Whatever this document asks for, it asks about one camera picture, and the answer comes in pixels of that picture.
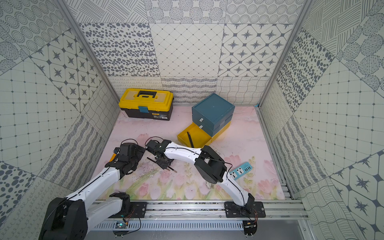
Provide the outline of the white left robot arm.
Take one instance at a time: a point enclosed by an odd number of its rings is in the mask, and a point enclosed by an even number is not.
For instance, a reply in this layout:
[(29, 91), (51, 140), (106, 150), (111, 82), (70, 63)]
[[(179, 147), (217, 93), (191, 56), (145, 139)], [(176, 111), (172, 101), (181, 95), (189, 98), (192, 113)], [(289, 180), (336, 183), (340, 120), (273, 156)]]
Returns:
[(83, 240), (87, 233), (108, 218), (120, 218), (126, 227), (130, 218), (143, 218), (146, 203), (131, 202), (127, 193), (117, 192), (101, 204), (95, 200), (124, 176), (133, 173), (145, 148), (123, 143), (115, 148), (105, 168), (79, 190), (52, 200), (43, 221), (40, 240)]

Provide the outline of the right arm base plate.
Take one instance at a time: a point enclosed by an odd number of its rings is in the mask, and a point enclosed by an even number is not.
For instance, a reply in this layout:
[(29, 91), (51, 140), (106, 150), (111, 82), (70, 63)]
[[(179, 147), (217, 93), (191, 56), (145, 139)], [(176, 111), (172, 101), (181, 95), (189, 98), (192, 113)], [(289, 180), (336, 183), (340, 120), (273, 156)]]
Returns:
[(246, 207), (236, 205), (234, 202), (224, 202), (227, 218), (265, 218), (266, 212), (262, 202), (253, 202)]

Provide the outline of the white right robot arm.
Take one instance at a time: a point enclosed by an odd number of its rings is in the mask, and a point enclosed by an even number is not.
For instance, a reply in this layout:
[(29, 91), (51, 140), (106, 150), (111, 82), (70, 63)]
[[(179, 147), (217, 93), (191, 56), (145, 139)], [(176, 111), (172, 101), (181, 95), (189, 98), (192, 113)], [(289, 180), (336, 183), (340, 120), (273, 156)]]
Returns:
[(211, 184), (218, 184), (232, 199), (240, 211), (251, 213), (255, 198), (245, 191), (229, 175), (225, 162), (211, 147), (188, 148), (180, 146), (172, 141), (150, 140), (146, 144), (146, 150), (150, 152), (162, 169), (168, 168), (174, 160), (183, 161), (194, 165), (202, 178)]

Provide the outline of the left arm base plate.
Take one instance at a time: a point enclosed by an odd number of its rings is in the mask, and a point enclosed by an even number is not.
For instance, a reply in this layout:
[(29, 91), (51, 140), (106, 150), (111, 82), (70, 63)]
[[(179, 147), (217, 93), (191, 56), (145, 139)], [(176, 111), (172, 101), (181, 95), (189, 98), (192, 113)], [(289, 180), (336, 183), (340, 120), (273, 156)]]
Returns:
[(148, 202), (131, 202), (127, 218), (144, 218)]

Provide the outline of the black pencil plain end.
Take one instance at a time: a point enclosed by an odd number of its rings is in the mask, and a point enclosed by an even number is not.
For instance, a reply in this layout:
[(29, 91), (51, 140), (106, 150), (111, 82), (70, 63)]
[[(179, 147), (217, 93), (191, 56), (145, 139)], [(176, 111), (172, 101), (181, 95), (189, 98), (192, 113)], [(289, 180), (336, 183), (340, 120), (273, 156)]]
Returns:
[(188, 138), (189, 138), (189, 141), (190, 141), (190, 145), (191, 145), (191, 148), (194, 148), (194, 143), (193, 143), (193, 140), (192, 140), (192, 136), (190, 134), (190, 132), (187, 132), (187, 135), (188, 135)]

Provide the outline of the yellow bottom drawer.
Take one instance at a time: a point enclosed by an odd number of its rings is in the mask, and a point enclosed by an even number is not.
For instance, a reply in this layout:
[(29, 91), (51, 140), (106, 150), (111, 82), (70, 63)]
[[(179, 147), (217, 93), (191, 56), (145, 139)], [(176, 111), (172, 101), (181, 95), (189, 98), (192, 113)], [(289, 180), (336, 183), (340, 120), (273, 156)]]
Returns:
[(191, 148), (190, 141), (187, 135), (187, 132), (190, 132), (195, 146), (194, 148), (202, 148), (204, 146), (210, 145), (216, 139), (218, 139), (220, 135), (230, 127), (230, 125), (231, 122), (228, 122), (221, 130), (219, 130), (217, 134), (211, 137), (209, 134), (199, 128), (195, 123), (192, 123), (186, 129), (180, 132), (177, 135), (177, 138), (182, 145)]

